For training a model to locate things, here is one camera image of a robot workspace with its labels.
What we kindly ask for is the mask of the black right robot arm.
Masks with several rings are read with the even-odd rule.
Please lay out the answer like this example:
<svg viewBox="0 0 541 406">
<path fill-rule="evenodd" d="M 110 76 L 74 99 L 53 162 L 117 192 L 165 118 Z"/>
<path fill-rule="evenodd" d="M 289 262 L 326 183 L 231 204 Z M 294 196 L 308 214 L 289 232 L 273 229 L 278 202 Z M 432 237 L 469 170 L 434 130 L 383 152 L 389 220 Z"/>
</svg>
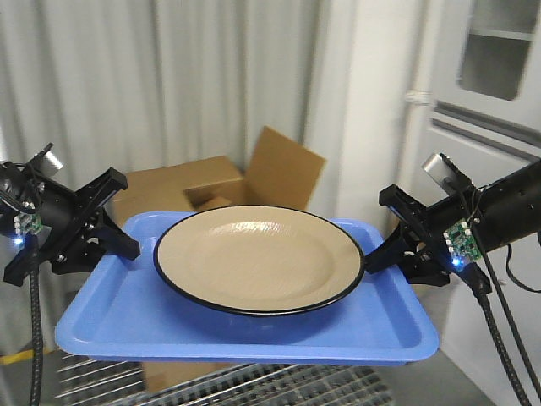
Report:
<svg viewBox="0 0 541 406">
<path fill-rule="evenodd" d="M 379 203 L 399 223 L 382 245 L 366 256 L 374 274 L 398 266 L 411 284 L 444 286 L 450 274 L 467 266 L 465 255 L 450 251 L 451 228 L 474 232 L 478 247 L 496 250 L 540 230 L 540 163 L 478 188 L 444 154 L 432 155 L 424 171 L 447 196 L 425 206 L 392 184 L 380 191 Z"/>
</svg>

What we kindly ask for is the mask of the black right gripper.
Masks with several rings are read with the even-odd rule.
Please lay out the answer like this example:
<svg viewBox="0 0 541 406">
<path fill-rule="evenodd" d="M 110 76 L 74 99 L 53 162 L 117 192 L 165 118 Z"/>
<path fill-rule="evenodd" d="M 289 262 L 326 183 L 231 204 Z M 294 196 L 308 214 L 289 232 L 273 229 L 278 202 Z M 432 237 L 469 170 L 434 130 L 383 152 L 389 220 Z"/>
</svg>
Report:
<svg viewBox="0 0 541 406">
<path fill-rule="evenodd" d="M 463 203 L 457 198 L 447 198 L 425 206 L 392 184 L 380 191 L 379 204 L 398 218 L 398 224 L 378 248 L 365 256 L 368 273 L 384 271 L 400 262 L 411 284 L 445 286 L 450 282 L 450 275 L 455 274 L 466 285 L 473 285 L 473 266 L 452 254 L 444 237 L 448 228 L 466 217 Z M 403 258 L 408 250 L 416 253 Z"/>
</svg>

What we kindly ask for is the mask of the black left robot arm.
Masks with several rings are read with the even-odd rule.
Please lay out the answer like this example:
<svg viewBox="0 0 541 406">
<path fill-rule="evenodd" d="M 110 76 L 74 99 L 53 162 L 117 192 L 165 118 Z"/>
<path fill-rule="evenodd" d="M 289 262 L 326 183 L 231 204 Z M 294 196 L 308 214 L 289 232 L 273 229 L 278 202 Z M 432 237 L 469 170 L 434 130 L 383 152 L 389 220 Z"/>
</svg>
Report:
<svg viewBox="0 0 541 406">
<path fill-rule="evenodd" d="M 107 214 L 105 204 L 128 187 L 114 168 L 73 191 L 46 177 L 33 162 L 1 165 L 1 235 L 22 239 L 3 281 L 20 287 L 45 261 L 57 275 L 92 272 L 112 253 L 134 260 L 139 242 Z"/>
</svg>

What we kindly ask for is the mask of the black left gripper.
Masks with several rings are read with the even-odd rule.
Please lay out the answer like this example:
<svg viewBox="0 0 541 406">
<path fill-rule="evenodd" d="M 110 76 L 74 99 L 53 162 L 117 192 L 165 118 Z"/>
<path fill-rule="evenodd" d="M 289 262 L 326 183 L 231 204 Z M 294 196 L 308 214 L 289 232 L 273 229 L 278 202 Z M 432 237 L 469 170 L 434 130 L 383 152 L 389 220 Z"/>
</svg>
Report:
<svg viewBox="0 0 541 406">
<path fill-rule="evenodd" d="M 26 201 L 23 211 L 4 208 L 3 234 L 19 252 L 5 266 L 3 281 L 21 284 L 45 261 L 57 275 L 91 272 L 106 251 L 135 260 L 140 255 L 139 242 L 103 209 L 127 188 L 127 177 L 110 167 L 74 193 L 46 188 L 39 207 Z"/>
</svg>

